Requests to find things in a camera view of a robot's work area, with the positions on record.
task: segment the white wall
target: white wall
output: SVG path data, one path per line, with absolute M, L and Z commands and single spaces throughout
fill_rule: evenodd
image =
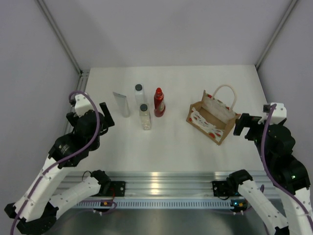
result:
M 34 1 L 0 3 L 0 228 L 65 127 L 78 75 Z
M 300 0 L 259 69 L 269 102 L 283 102 L 296 140 L 294 155 L 313 182 L 313 1 Z
M 46 0 L 78 63 L 255 64 L 289 0 Z

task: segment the bottle label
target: bottle label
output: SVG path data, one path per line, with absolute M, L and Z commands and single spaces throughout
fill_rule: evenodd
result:
M 158 106 L 158 110 L 159 110 L 160 112 L 162 112 L 162 111 L 164 110 L 164 106 L 165 106 L 164 100 L 162 100 L 162 102 L 161 102 L 160 105 Z

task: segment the tabletop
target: tabletop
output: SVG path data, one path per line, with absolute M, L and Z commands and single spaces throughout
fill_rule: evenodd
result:
M 151 109 L 152 128 L 141 127 L 134 86 L 143 84 Z M 115 122 L 101 136 L 100 147 L 89 153 L 74 169 L 116 172 L 215 172 L 239 169 L 263 170 L 253 142 L 241 136 L 227 136 L 222 145 L 186 122 L 190 104 L 200 101 L 203 90 L 213 94 L 221 84 L 237 92 L 234 111 L 262 116 L 266 98 L 254 65 L 93 68 L 86 92 L 99 104 L 106 102 Z M 155 117 L 154 93 L 161 87 L 166 111 Z M 112 92 L 127 96 L 131 116 L 122 117 Z M 231 105 L 234 95 L 228 87 L 216 97 Z

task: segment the brown box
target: brown box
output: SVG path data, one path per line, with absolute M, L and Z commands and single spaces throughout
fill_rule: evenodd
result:
M 235 98 L 231 107 L 214 98 L 217 91 L 224 86 L 229 87 L 234 92 Z M 239 114 L 233 111 L 236 100 L 236 92 L 230 85 L 219 86 L 213 95 L 203 91 L 202 100 L 190 105 L 186 121 L 216 144 L 221 145 L 234 127 L 236 119 L 240 117 Z

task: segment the white handle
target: white handle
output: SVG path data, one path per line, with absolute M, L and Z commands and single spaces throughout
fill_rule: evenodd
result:
M 233 104 L 232 104 L 231 107 L 230 107 L 230 110 L 233 110 L 233 108 L 234 108 L 234 106 L 235 106 L 235 104 L 236 104 L 236 101 L 237 101 L 237 93 L 235 92 L 235 89 L 234 89 L 232 86 L 230 86 L 230 85 L 228 85 L 228 84 L 220 85 L 220 86 L 214 91 L 214 93 L 213 93 L 211 99 L 213 99 L 213 98 L 215 97 L 217 91 L 218 91 L 220 88 L 222 88 L 222 87 L 229 87 L 229 88 L 233 91 L 233 93 L 234 93 L 234 101 L 233 101 Z

